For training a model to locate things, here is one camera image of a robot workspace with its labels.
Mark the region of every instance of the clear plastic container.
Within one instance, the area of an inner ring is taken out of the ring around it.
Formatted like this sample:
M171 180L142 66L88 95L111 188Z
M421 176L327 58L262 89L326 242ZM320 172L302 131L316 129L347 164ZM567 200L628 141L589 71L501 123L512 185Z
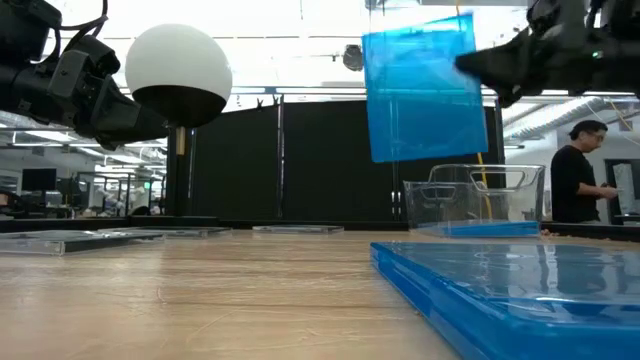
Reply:
M447 238L538 237L544 166L441 165L405 182L412 231Z

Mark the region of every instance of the person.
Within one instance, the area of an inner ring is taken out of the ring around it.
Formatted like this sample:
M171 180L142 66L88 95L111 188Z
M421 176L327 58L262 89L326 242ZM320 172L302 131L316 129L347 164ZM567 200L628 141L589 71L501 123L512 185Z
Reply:
M617 196L613 187L596 186L593 167L583 155L598 149L608 130L607 125L599 121L581 121L569 133L571 144L553 156L551 212L554 221L596 223L600 220L596 201Z

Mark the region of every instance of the table surface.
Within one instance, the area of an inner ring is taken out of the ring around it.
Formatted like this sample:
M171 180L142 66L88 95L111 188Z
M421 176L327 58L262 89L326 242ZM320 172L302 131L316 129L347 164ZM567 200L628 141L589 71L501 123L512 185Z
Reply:
M372 241L437 240L240 231L0 256L0 359L457 359L371 267Z

